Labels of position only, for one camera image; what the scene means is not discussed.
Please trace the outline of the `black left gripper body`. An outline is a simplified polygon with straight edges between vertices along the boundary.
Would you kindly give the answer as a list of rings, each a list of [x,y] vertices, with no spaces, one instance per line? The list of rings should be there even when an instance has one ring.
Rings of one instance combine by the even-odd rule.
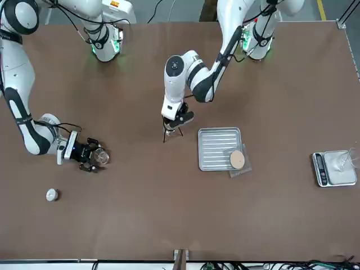
[[[168,128],[178,128],[194,119],[194,112],[188,109],[188,104],[183,103],[176,113],[175,119],[168,121]]]

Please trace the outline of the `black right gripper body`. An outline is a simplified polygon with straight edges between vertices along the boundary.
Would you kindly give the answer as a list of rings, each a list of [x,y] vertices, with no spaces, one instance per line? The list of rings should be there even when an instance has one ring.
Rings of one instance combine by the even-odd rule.
[[[71,158],[79,163],[89,163],[90,162],[90,145],[88,143],[80,143],[75,141]]]

